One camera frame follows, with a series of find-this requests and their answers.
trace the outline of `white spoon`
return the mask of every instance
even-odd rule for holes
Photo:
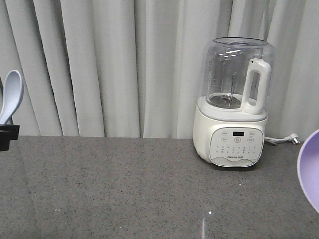
[[[3,88],[3,103],[0,113],[0,124],[6,124],[18,109],[23,97],[23,80],[19,71],[10,71]]]

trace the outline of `speckled granite countertop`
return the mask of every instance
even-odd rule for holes
[[[190,139],[21,136],[0,152],[0,238],[319,238],[299,149],[265,145],[234,170]]]

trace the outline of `blender jar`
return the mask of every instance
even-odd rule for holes
[[[275,49],[263,40],[223,37],[205,48],[203,94],[209,106],[258,114],[265,110]]]

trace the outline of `lavender plate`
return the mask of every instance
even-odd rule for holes
[[[302,145],[298,155],[297,170],[305,196],[319,213],[319,129]]]

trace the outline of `black holder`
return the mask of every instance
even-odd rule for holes
[[[18,139],[19,129],[19,125],[0,124],[0,151],[9,150],[10,141]]]

